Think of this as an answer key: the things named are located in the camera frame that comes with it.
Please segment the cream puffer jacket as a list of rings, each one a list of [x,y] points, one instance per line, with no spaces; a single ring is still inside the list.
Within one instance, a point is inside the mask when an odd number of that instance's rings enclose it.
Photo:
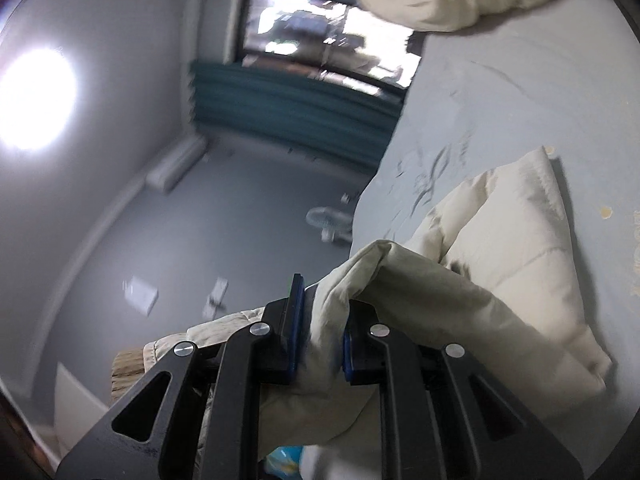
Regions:
[[[540,419],[605,388],[612,362],[585,320],[565,207],[541,148],[459,184],[405,243],[375,240],[322,278],[296,381],[262,402],[260,455],[314,445],[335,458],[329,478],[372,476],[376,393],[349,387],[340,370],[353,299],[417,344],[461,344]]]

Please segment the white standing fan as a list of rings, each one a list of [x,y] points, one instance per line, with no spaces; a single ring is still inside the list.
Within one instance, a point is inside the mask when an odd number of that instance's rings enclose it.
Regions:
[[[352,244],[354,216],[329,206],[314,207],[307,211],[306,222],[320,231],[323,243]]]

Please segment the teal curtain left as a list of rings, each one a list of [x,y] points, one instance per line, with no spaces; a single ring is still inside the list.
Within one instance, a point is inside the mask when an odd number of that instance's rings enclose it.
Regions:
[[[404,103],[268,68],[194,61],[195,125],[228,128],[375,172]]]

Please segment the round ceiling light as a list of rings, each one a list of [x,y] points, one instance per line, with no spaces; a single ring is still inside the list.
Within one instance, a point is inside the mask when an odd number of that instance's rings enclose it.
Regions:
[[[1,70],[1,144],[37,153],[63,133],[72,116],[78,81],[59,50],[33,48]]]

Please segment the glass balcony door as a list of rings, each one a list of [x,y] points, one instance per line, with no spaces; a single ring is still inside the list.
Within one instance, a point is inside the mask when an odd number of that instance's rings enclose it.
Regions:
[[[238,59],[388,98],[412,83],[422,41],[417,32],[346,3],[245,0]]]

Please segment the white wall switch plate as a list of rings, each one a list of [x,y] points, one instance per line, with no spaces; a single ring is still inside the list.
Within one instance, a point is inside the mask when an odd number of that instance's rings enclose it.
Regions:
[[[133,276],[122,283],[124,298],[129,307],[144,316],[148,316],[158,298],[158,288],[145,280]]]

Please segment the white wall air conditioner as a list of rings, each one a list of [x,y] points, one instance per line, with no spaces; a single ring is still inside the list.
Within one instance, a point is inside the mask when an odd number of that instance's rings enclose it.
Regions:
[[[189,134],[176,143],[148,172],[145,184],[167,194],[206,153],[204,136]]]

